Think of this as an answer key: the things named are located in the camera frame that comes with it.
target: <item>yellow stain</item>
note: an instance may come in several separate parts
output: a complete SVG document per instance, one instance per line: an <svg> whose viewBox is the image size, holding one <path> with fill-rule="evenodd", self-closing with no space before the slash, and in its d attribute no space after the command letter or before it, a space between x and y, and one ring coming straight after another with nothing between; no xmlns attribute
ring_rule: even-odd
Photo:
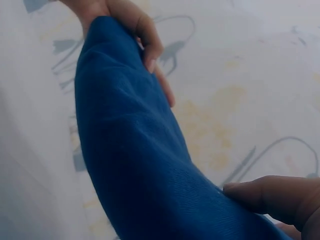
<svg viewBox="0 0 320 240"><path fill-rule="evenodd" d="M87 209L87 208L90 208L90 207L94 207L94 206L97 206L97 205L99 205L99 199L98 198L95 198L95 199L93 199L93 200L91 200L91 201L87 201L87 202L85 202L84 204L83 204L83 207L85 208L85 209Z"/></svg>
<svg viewBox="0 0 320 240"><path fill-rule="evenodd" d="M45 32L44 34L40 35L40 37L39 37L40 41L44 41L47 38L49 38L50 36L52 36L53 34L58 33L63 26L65 26L69 23L72 23L76 19L77 19L76 15L71 14L66 20L60 22L57 26L52 28L50 31Z"/></svg>
<svg viewBox="0 0 320 240"><path fill-rule="evenodd" d="M92 232L96 237L103 236L107 231L110 222L106 217L99 219L94 224L89 226L90 232Z"/></svg>
<svg viewBox="0 0 320 240"><path fill-rule="evenodd" d="M225 152L213 153L211 157L212 161L209 162L209 166L216 171L224 169L229 163L229 157Z"/></svg>
<svg viewBox="0 0 320 240"><path fill-rule="evenodd" d="M226 69L235 69L237 67L239 67L239 62L238 61L234 61L234 60L231 60L231 61L227 61L224 66Z"/></svg>
<svg viewBox="0 0 320 240"><path fill-rule="evenodd" d="M317 72L315 72L315 73L313 74L313 79L314 79L315 81L317 81L318 83L320 83L320 74L317 73Z"/></svg>
<svg viewBox="0 0 320 240"><path fill-rule="evenodd" d="M80 139L78 133L72 133L71 134L71 144L73 151L76 150L80 146Z"/></svg>
<svg viewBox="0 0 320 240"><path fill-rule="evenodd" d="M205 106L187 100L173 109L192 161L202 171L207 167L219 171L228 165L234 131L226 122L245 94L245 89L232 85L216 91Z"/></svg>

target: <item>blue fabric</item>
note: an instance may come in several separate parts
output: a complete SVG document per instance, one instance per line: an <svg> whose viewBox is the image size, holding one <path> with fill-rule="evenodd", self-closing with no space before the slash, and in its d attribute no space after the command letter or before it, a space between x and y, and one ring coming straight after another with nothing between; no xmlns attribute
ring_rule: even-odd
<svg viewBox="0 0 320 240"><path fill-rule="evenodd" d="M195 167L140 47L111 17L89 29L75 101L87 170L122 240L290 239Z"/></svg>

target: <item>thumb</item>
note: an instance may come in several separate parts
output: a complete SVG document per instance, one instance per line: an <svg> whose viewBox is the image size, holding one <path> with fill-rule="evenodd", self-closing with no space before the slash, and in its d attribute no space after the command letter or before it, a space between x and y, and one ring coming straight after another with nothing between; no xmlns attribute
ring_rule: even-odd
<svg viewBox="0 0 320 240"><path fill-rule="evenodd" d="M252 212L294 225L302 239L320 239L320 178L265 176L226 184L223 192Z"/></svg>
<svg viewBox="0 0 320 240"><path fill-rule="evenodd" d="M129 0L110 0L108 8L112 17L141 39L144 65L153 73L156 60L164 51L164 47L152 18Z"/></svg>

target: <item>bed sheet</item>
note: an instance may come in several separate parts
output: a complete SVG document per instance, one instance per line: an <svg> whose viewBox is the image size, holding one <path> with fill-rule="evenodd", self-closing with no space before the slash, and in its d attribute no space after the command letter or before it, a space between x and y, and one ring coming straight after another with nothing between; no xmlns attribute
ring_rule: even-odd
<svg viewBox="0 0 320 240"><path fill-rule="evenodd" d="M158 63L195 164L216 185L264 175L317 177L320 3L134 0L164 44ZM92 239L114 239L83 162L74 75L83 38L59 2L24 0L69 110L73 160Z"/></svg>

